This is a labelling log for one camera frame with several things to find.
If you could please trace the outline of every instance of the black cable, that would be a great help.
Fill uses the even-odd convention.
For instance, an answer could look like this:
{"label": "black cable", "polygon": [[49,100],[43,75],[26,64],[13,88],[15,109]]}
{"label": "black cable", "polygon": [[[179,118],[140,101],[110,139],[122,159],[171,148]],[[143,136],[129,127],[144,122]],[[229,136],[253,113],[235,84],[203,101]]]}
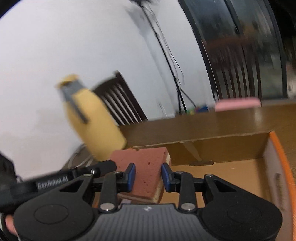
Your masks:
{"label": "black cable", "polygon": [[[158,41],[158,43],[159,43],[159,45],[160,45],[160,47],[161,47],[161,50],[163,51],[163,54],[164,54],[165,59],[166,59],[166,61],[167,61],[167,63],[168,63],[168,66],[169,66],[169,68],[170,68],[171,74],[172,74],[172,76],[173,76],[173,79],[174,79],[174,82],[175,82],[175,85],[176,85],[176,88],[177,88],[178,99],[180,98],[180,100],[181,100],[181,102],[182,102],[182,105],[183,105],[183,108],[184,108],[184,111],[185,111],[185,113],[186,113],[186,112],[187,112],[187,109],[186,109],[185,102],[184,102],[184,99],[183,99],[182,94],[181,94],[181,91],[180,91],[180,87],[179,87],[178,82],[177,82],[177,78],[176,78],[176,76],[175,76],[175,74],[174,74],[174,71],[173,71],[172,66],[171,66],[171,64],[170,64],[170,61],[168,60],[168,56],[167,56],[167,54],[166,54],[166,52],[165,52],[165,50],[164,50],[164,48],[163,48],[163,45],[162,45],[162,43],[161,43],[161,41],[160,41],[160,39],[159,39],[158,33],[157,33],[156,30],[154,29],[153,24],[152,24],[152,22],[150,21],[150,18],[149,18],[149,16],[148,16],[148,14],[146,13],[145,9],[144,9],[144,6],[142,6],[142,5],[139,5],[139,6],[141,7],[143,13],[145,14],[145,16],[146,16],[146,18],[147,18],[147,20],[148,20],[148,23],[149,23],[151,29],[153,30],[154,35],[155,35],[155,37],[156,37],[156,39],[157,39],[157,41]],[[181,109],[181,105],[180,105],[180,104],[179,104],[179,113],[182,114],[182,109]]]}
{"label": "black cable", "polygon": [[[154,18],[154,20],[155,20],[155,22],[156,22],[156,24],[157,24],[157,26],[158,26],[158,28],[159,28],[159,30],[160,30],[160,32],[161,32],[161,35],[162,35],[163,40],[164,40],[164,42],[165,42],[165,45],[166,45],[166,47],[168,48],[168,51],[169,51],[170,55],[171,55],[171,56],[173,57],[173,59],[175,60],[176,64],[178,65],[178,67],[179,67],[179,69],[180,69],[180,71],[181,71],[181,73],[182,73],[183,84],[185,84],[184,73],[183,73],[181,67],[179,66],[178,62],[176,61],[174,55],[172,54],[172,51],[171,51],[170,47],[168,46],[168,43],[167,43],[167,41],[166,41],[166,38],[165,38],[165,36],[164,36],[163,31],[161,30],[160,24],[159,24],[159,22],[158,22],[158,20],[157,20],[157,18],[156,18],[155,13],[153,12],[153,10],[151,9],[151,7],[150,7],[149,5],[148,5],[148,7],[149,7],[149,9],[148,9],[147,7],[145,7],[145,8],[150,12],[150,14],[152,15],[152,17]],[[188,96],[188,94],[182,89],[182,87],[180,87],[180,90],[184,93],[184,95],[187,97],[187,99],[193,104],[193,106],[196,107],[196,104],[195,104],[195,103],[193,102],[193,100]]]}
{"label": "black cable", "polygon": [[178,97],[178,106],[179,106],[179,112],[180,112],[180,107],[181,107],[181,105],[180,105],[180,98]]}
{"label": "black cable", "polygon": [[185,91],[180,88],[180,90],[184,93],[184,95],[187,97],[187,99],[189,99],[189,101],[193,104],[193,106],[196,108],[196,104],[193,102],[193,100],[185,93]]}
{"label": "black cable", "polygon": [[[171,59],[171,61],[172,61],[172,63],[173,63],[174,69],[175,69],[175,71],[176,71],[177,80],[178,80],[179,84],[181,85],[180,80],[179,80],[179,76],[178,76],[178,71],[177,71],[176,65],[175,65],[175,63],[174,63],[172,57],[174,58],[174,60],[175,60],[175,62],[176,62],[176,64],[178,65],[178,67],[179,67],[180,70],[181,70],[181,68],[180,68],[179,64],[177,63],[175,57],[173,56],[172,51],[170,50],[170,47],[168,46],[168,43],[167,43],[166,38],[165,38],[165,36],[164,36],[164,34],[163,34],[161,28],[160,28],[160,25],[159,25],[159,22],[158,22],[158,20],[157,20],[157,18],[156,18],[156,16],[155,16],[155,13],[152,11],[152,9],[151,9],[151,7],[150,7],[149,5],[148,5],[148,7],[149,7],[149,8],[147,8],[147,7],[144,6],[144,8],[146,8],[146,9],[149,11],[149,13],[151,14],[152,18],[154,19],[156,25],[158,26],[158,28],[159,28],[159,30],[160,30],[160,32],[161,32],[161,35],[162,35],[163,41],[165,42],[165,45],[166,45],[166,47],[167,47],[167,49],[168,49],[168,52],[169,52],[169,57],[170,57],[170,59]],[[183,74],[183,71],[182,71],[182,70],[181,70],[181,72],[182,72],[183,83],[184,83],[184,74]]]}

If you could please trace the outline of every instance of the cardboard box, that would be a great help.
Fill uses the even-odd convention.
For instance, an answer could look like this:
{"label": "cardboard box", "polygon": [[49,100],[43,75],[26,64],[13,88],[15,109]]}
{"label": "cardboard box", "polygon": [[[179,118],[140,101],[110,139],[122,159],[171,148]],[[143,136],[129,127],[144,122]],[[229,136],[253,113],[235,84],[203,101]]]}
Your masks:
{"label": "cardboard box", "polygon": [[[240,188],[274,203],[283,215],[278,241],[296,240],[296,195],[292,172],[275,132],[230,135],[185,140],[135,149],[166,147],[173,171],[185,171],[193,177],[214,174]],[[204,206],[196,193],[199,207]],[[160,203],[174,202],[179,194],[164,192]]]}

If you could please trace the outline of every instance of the pink sponge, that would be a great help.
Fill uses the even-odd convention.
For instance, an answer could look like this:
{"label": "pink sponge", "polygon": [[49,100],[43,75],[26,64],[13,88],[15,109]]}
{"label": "pink sponge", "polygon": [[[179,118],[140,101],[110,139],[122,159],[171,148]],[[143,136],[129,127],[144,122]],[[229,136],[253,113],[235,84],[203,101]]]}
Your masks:
{"label": "pink sponge", "polygon": [[136,165],[136,178],[131,193],[119,196],[139,202],[158,203],[163,194],[161,165],[170,164],[170,155],[165,147],[140,150],[116,150],[110,159],[116,162],[117,170],[124,171],[130,162]]}

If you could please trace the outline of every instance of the white wall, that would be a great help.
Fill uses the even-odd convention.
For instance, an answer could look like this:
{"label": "white wall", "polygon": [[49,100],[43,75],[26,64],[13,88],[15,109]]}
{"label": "white wall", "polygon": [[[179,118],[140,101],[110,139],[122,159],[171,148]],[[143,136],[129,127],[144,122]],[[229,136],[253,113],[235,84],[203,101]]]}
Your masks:
{"label": "white wall", "polygon": [[[186,38],[171,33],[174,17],[162,3],[159,21],[185,74],[185,90],[197,103],[211,102],[203,83],[207,74],[198,80],[205,74],[203,61],[191,63],[201,61],[200,52],[174,2],[167,5],[182,19]],[[158,103],[174,114],[173,80],[141,14],[128,0],[22,0],[0,20],[0,151],[18,174],[58,170],[79,145],[54,87],[69,73],[90,88],[118,70],[149,119],[164,117]],[[195,43],[193,50],[188,43]]]}

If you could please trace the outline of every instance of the wire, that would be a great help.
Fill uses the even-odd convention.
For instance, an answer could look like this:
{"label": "wire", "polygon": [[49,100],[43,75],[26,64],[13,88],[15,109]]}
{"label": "wire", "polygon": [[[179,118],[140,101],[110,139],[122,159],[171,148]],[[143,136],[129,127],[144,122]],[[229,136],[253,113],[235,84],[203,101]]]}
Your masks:
{"label": "wire", "polygon": [[180,88],[180,90],[183,92],[183,94],[187,97],[187,99],[189,99],[189,101],[193,104],[194,107],[196,107],[196,104],[193,102],[193,100],[185,93],[185,91]]}
{"label": "wire", "polygon": [[156,39],[157,39],[157,41],[158,41],[158,43],[159,43],[159,45],[160,45],[160,48],[161,48],[161,50],[162,50],[162,52],[163,52],[163,54],[164,54],[164,56],[165,56],[165,59],[166,59],[166,61],[167,61],[168,66],[169,66],[169,68],[170,68],[170,71],[171,71],[172,77],[173,77],[174,82],[175,82],[175,85],[176,85],[177,93],[178,93],[179,113],[180,113],[180,115],[182,114],[182,109],[181,109],[181,105],[180,105],[179,100],[182,101],[182,105],[183,105],[183,108],[184,108],[184,112],[186,113],[186,112],[187,112],[187,109],[186,109],[186,105],[185,105],[185,102],[184,102],[184,99],[183,99],[182,93],[181,93],[181,91],[180,91],[180,86],[179,86],[179,84],[178,84],[178,81],[177,81],[176,75],[175,75],[175,73],[174,73],[174,71],[173,71],[173,69],[172,69],[172,65],[171,65],[171,63],[170,63],[170,61],[169,61],[169,59],[168,59],[168,55],[167,55],[167,53],[166,53],[166,51],[165,51],[165,49],[164,49],[164,47],[163,47],[163,44],[161,43],[161,40],[160,40],[159,34],[156,32],[156,30],[155,30],[155,28],[154,28],[154,26],[153,26],[153,24],[152,24],[152,22],[151,22],[151,20],[150,20],[150,17],[148,16],[147,12],[145,11],[145,8],[146,8],[146,7],[144,7],[144,6],[142,6],[142,5],[139,5],[139,6],[142,8],[142,11],[143,11],[143,13],[145,14],[145,16],[146,16],[146,18],[147,18],[147,20],[148,20],[148,23],[149,23],[150,27],[151,27],[152,30],[153,30],[153,33],[154,33],[154,35],[155,35],[155,37],[156,37]]}
{"label": "wire", "polygon": [[180,80],[179,80],[179,77],[178,77],[178,71],[177,71],[177,69],[176,69],[176,66],[175,66],[174,61],[172,60],[172,57],[173,57],[173,59],[175,60],[176,64],[178,65],[179,69],[181,70],[182,78],[183,78],[183,85],[185,85],[184,73],[183,73],[181,67],[179,66],[178,62],[176,61],[174,55],[172,54],[172,51],[171,51],[170,47],[168,46],[168,43],[167,43],[167,41],[166,41],[166,38],[165,38],[165,36],[164,36],[163,31],[161,30],[160,24],[159,24],[159,22],[158,22],[158,20],[157,20],[157,18],[156,18],[155,13],[153,12],[153,10],[151,9],[151,7],[150,7],[149,5],[148,5],[148,7],[149,7],[149,9],[148,9],[147,7],[144,6],[144,8],[146,8],[146,9],[150,12],[150,14],[152,15],[152,17],[153,17],[155,23],[157,24],[157,26],[158,26],[158,28],[159,28],[159,30],[160,30],[160,32],[161,32],[162,38],[163,38],[163,40],[164,40],[164,42],[165,42],[165,45],[166,45],[166,47],[167,47],[167,49],[168,49],[168,51],[169,51],[170,59],[171,59],[171,61],[173,62],[174,69],[176,70],[177,80],[178,80],[178,82],[179,82],[179,84],[180,84],[180,87],[179,87],[179,88],[180,88],[180,91],[182,91],[182,92],[184,93],[184,95],[187,97],[187,99],[193,104],[193,106],[196,107],[196,104],[194,103],[194,101],[193,101],[193,100],[188,96],[188,94],[186,94],[186,92],[182,89],[182,85],[181,85]]}
{"label": "wire", "polygon": [[178,82],[179,82],[179,84],[180,84],[181,86],[185,86],[184,73],[183,73],[183,71],[182,71],[180,65],[179,65],[178,62],[176,61],[174,55],[172,54],[172,51],[171,51],[170,47],[168,46],[168,42],[167,42],[167,40],[166,40],[166,38],[165,38],[165,36],[164,36],[163,31],[161,30],[160,24],[159,24],[159,22],[158,22],[158,20],[157,20],[157,18],[156,18],[155,13],[153,12],[153,10],[151,9],[151,7],[150,7],[149,5],[148,5],[148,7],[149,7],[149,9],[148,9],[147,7],[145,7],[145,8],[150,12],[150,14],[152,15],[152,17],[154,18],[154,21],[155,21],[155,23],[157,24],[157,26],[158,26],[158,28],[159,28],[159,30],[160,30],[160,32],[161,32],[161,35],[162,35],[162,37],[163,37],[163,40],[164,40],[164,42],[165,42],[166,47],[168,48],[168,51],[169,51],[170,55],[173,57],[174,61],[176,62],[176,64],[178,65],[178,67],[179,67],[179,69],[180,69],[180,71],[181,71],[181,73],[182,73],[182,80],[183,80],[183,81],[182,81],[182,85],[181,85],[180,80],[179,80],[179,77],[178,77],[178,71],[177,71],[177,69],[176,69],[175,63],[174,63],[174,61],[172,60],[172,57],[170,57],[171,61],[173,62],[174,68],[175,68],[175,70],[176,70],[176,75],[177,75],[177,78],[178,78]]}
{"label": "wire", "polygon": [[162,113],[165,115],[165,117],[167,118],[168,116],[167,116],[167,114],[166,114],[166,112],[165,112],[165,108],[162,106],[162,104],[160,103],[160,102],[157,102],[158,103],[158,105],[159,105],[159,107],[161,108],[161,111],[162,111]]}

